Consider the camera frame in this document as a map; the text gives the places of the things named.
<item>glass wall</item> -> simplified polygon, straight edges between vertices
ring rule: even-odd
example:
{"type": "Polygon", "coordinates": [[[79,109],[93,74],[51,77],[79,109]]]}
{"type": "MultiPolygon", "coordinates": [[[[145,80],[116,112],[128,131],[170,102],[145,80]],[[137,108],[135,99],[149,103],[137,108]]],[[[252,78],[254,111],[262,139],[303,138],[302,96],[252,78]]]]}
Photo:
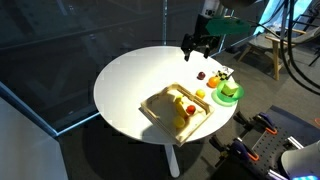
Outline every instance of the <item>glass wall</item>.
{"type": "MultiPolygon", "coordinates": [[[[92,91],[108,63],[142,47],[180,46],[203,2],[2,0],[0,82],[59,134],[98,114],[92,91]]],[[[247,12],[235,15],[260,19],[247,12]]]]}

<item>table leg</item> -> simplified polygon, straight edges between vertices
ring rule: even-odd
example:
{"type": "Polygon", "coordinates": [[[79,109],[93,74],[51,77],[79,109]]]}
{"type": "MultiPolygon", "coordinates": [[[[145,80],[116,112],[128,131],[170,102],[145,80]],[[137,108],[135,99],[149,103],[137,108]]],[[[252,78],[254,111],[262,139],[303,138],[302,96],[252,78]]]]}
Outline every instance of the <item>table leg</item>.
{"type": "Polygon", "coordinates": [[[170,145],[164,145],[164,148],[166,150],[167,160],[169,163],[169,168],[171,172],[171,176],[176,178],[180,175],[180,170],[177,162],[176,155],[174,153],[173,146],[170,145]]]}

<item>chair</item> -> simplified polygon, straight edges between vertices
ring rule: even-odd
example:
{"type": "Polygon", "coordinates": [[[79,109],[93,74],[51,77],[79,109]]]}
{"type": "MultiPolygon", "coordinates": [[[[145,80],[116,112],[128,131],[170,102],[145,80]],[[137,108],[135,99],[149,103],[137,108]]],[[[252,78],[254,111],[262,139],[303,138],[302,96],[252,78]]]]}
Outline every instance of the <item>chair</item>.
{"type": "MultiPolygon", "coordinates": [[[[320,27],[314,28],[307,32],[296,29],[292,29],[292,31],[301,34],[292,38],[292,47],[297,44],[308,42],[320,35],[320,27]]],[[[278,37],[272,35],[271,33],[259,34],[248,42],[248,47],[243,51],[242,55],[238,59],[238,62],[240,62],[249,52],[258,53],[259,55],[264,55],[271,59],[274,66],[274,79],[279,80],[279,71],[283,67],[283,63],[280,64],[280,39],[278,37]]]]}

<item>floor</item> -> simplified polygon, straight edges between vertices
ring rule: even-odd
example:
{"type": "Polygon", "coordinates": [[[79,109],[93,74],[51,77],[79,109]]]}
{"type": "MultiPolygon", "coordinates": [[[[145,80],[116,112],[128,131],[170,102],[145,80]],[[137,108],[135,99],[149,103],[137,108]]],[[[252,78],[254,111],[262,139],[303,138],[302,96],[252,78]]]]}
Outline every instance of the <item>floor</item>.
{"type": "MultiPolygon", "coordinates": [[[[255,54],[248,54],[243,62],[237,62],[239,56],[239,52],[224,52],[215,57],[235,69],[233,77],[244,87],[245,96],[239,101],[237,111],[251,117],[275,105],[320,129],[314,122],[320,117],[319,96],[297,85],[285,69],[281,70],[280,80],[275,81],[270,62],[255,54]]],[[[320,63],[308,66],[314,57],[308,46],[294,49],[297,66],[319,84],[320,63]]],[[[241,125],[231,119],[215,133],[222,143],[230,143],[242,130],[241,125]]],[[[219,152],[208,143],[209,138],[175,147],[181,172],[176,179],[212,179],[219,152]]],[[[254,142],[257,138],[259,136],[253,134],[248,141],[254,142]]],[[[174,179],[170,176],[162,146],[131,140],[113,130],[101,117],[64,134],[58,141],[71,180],[174,179]]]]}

